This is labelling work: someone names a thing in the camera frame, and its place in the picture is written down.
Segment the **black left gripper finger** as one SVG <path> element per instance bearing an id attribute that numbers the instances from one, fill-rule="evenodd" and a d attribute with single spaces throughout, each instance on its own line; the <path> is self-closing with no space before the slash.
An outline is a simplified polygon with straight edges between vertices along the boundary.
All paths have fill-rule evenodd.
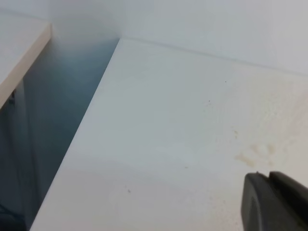
<path id="1" fill-rule="evenodd" d="M 241 218 L 244 231 L 306 231 L 308 188 L 279 171 L 248 173 Z"/>

